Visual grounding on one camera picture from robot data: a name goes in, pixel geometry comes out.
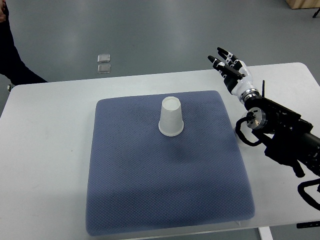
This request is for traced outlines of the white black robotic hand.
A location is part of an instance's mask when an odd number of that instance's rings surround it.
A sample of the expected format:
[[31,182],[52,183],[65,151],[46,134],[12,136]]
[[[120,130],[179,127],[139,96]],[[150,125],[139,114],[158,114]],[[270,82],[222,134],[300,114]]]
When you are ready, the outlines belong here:
[[207,58],[212,63],[212,67],[222,76],[229,93],[237,96],[240,101],[244,100],[249,93],[257,94],[258,90],[253,85],[253,77],[247,65],[233,53],[221,47],[217,48],[217,53],[223,61],[211,55]]

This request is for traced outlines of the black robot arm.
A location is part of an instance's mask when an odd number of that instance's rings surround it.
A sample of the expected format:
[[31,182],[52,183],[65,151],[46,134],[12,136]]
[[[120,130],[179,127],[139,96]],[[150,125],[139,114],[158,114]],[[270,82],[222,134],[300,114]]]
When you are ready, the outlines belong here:
[[235,126],[243,143],[252,147],[264,144],[267,157],[292,167],[299,178],[305,175],[301,165],[320,174],[320,139],[311,133],[311,123],[253,87],[243,91],[239,99],[247,110]]

